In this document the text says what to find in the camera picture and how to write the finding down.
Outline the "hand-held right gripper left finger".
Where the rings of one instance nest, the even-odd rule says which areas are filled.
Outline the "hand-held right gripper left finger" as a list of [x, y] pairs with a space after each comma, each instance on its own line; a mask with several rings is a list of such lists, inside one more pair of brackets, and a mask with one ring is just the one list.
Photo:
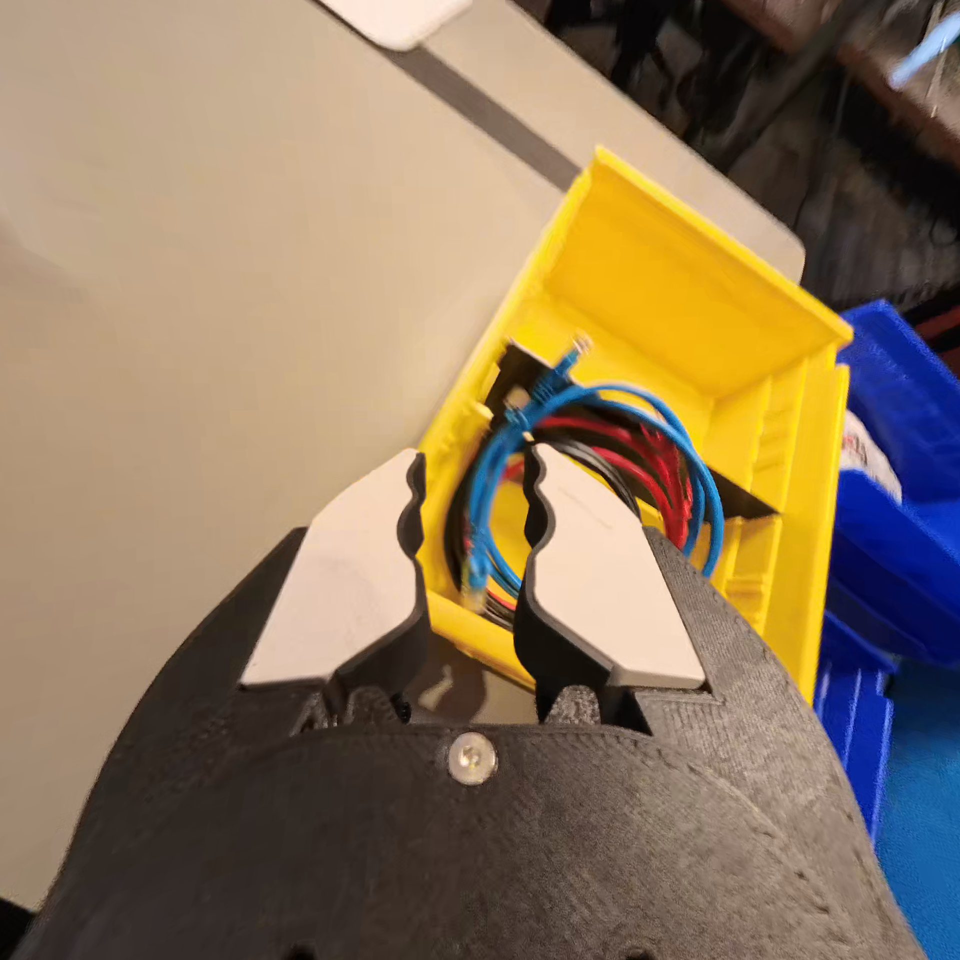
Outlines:
[[240, 678], [242, 687], [407, 687], [432, 630], [421, 508], [426, 456], [406, 448], [312, 519]]

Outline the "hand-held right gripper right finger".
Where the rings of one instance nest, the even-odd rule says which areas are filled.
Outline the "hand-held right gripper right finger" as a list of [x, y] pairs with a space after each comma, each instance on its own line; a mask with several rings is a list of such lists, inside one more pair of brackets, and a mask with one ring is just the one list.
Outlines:
[[543, 443], [525, 456], [513, 647], [537, 690], [697, 690], [707, 677], [642, 522]]

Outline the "yellow plastic bin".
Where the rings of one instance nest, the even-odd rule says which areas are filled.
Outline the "yellow plastic bin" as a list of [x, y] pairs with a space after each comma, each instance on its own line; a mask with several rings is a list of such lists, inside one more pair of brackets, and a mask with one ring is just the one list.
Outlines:
[[509, 343], [553, 365], [577, 334], [591, 342], [579, 382], [649, 390], [708, 467], [774, 509], [726, 522], [711, 582], [812, 703], [849, 387], [836, 358], [853, 330], [604, 149], [573, 182], [420, 442], [418, 560], [433, 629], [532, 687], [508, 631], [462, 606], [443, 534], [491, 422], [485, 401]]

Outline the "blue plastic bin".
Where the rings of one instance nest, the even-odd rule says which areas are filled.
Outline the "blue plastic bin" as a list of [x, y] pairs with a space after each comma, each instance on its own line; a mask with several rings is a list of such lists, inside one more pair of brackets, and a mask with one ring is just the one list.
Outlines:
[[866, 825], [878, 841], [894, 703], [887, 696], [899, 661], [826, 610], [813, 708], [846, 773]]
[[896, 502], [841, 471], [827, 606], [891, 654], [954, 668], [959, 660], [959, 387], [893, 305], [846, 311], [854, 338], [846, 410], [886, 454]]

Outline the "white red packet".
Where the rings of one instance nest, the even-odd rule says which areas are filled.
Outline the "white red packet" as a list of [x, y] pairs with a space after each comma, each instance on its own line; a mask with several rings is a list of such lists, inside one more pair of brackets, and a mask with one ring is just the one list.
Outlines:
[[864, 474], [895, 502], [903, 502], [902, 484], [886, 454], [851, 410], [845, 412], [839, 470]]

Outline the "white pad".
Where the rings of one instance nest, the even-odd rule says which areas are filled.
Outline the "white pad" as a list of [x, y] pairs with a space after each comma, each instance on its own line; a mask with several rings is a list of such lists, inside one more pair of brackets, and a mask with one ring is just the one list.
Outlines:
[[319, 1], [373, 45], [408, 52], [458, 18], [472, 1]]

